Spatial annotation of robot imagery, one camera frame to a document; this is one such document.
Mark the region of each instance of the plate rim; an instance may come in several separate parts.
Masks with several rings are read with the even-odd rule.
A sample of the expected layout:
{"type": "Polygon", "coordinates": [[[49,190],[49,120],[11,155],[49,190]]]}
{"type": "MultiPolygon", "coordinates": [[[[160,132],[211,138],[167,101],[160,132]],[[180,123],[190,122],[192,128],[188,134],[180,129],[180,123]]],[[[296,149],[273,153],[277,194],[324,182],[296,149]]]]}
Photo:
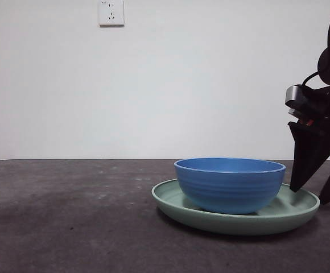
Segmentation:
{"type": "MultiPolygon", "coordinates": [[[[161,187],[163,184],[171,183],[171,182],[174,182],[174,181],[179,181],[179,180],[178,179],[170,179],[170,180],[163,181],[163,182],[153,186],[153,188],[151,189],[151,193],[152,193],[152,196],[154,197],[154,199],[156,199],[156,201],[158,201],[158,202],[164,203],[164,204],[166,204],[168,206],[171,206],[173,208],[176,208],[176,209],[187,210],[187,211],[192,212],[192,213],[200,213],[200,214],[204,214],[204,215],[208,215],[208,216],[218,216],[218,217],[226,217],[226,218],[241,218],[241,219],[244,219],[244,218],[247,218],[247,219],[285,218],[285,217],[295,217],[295,216],[299,216],[299,215],[308,214],[310,212],[315,211],[320,206],[320,200],[317,197],[317,195],[315,195],[314,193],[312,193],[310,191],[307,191],[306,189],[299,189],[300,191],[303,191],[306,194],[311,195],[315,199],[316,202],[315,202],[315,205],[312,206],[311,208],[301,210],[297,213],[295,213],[295,212],[294,213],[283,213],[283,214],[277,214],[277,215],[273,215],[273,216],[267,216],[267,215],[241,215],[241,214],[225,214],[225,213],[216,213],[216,212],[205,212],[203,210],[190,209],[190,208],[185,208],[183,206],[174,205],[170,202],[167,202],[167,201],[161,199],[159,196],[156,195],[155,190],[157,188],[161,187]]],[[[287,186],[287,187],[290,186],[289,184],[286,184],[286,183],[282,183],[282,185],[287,186]]]]}

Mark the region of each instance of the table surface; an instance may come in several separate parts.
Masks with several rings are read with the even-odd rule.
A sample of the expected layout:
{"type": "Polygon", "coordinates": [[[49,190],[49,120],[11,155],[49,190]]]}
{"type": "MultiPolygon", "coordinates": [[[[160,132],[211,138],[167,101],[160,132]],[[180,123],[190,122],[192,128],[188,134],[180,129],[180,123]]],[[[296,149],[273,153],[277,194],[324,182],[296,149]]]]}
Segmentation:
{"type": "MultiPolygon", "coordinates": [[[[291,160],[284,182],[291,176],[291,160]]],[[[0,273],[330,272],[330,203],[282,234],[212,234],[168,218],[152,186],[174,160],[0,161],[0,273]]],[[[319,193],[330,161],[304,187],[319,193]]]]}

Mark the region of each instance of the outlet plate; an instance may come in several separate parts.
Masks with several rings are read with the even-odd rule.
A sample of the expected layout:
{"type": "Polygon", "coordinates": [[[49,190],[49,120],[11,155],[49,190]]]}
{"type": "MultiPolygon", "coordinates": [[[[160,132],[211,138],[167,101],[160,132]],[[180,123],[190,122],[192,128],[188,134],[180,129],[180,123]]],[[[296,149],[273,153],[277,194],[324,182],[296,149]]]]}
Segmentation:
{"type": "Polygon", "coordinates": [[[100,26],[124,26],[125,1],[98,0],[98,18],[100,26]]]}

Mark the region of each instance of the ribbed bowl exterior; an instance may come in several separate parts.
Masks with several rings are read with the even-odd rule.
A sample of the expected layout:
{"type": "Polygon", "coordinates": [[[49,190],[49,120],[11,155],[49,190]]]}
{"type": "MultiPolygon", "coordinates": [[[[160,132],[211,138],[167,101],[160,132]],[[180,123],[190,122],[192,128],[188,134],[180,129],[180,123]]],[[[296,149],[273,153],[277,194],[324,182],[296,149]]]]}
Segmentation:
{"type": "MultiPolygon", "coordinates": [[[[254,159],[222,160],[244,160],[247,164],[254,159]]],[[[177,163],[175,169],[182,191],[194,204],[210,212],[247,214],[268,205],[278,194],[285,167],[275,164],[281,168],[247,173],[205,171],[184,168],[177,163]]]]}

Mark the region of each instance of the plate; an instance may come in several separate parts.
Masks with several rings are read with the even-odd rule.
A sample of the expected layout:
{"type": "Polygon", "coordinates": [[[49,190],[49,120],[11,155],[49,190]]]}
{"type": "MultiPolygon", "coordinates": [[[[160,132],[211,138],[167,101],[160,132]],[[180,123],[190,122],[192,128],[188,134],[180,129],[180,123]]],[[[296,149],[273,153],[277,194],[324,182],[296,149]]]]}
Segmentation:
{"type": "Polygon", "coordinates": [[[304,189],[293,192],[282,184],[268,206],[250,214],[221,214],[201,210],[184,195],[177,179],[152,188],[159,209],[177,222],[196,229],[230,235],[267,235],[296,229],[317,212],[318,197],[304,189]]]}

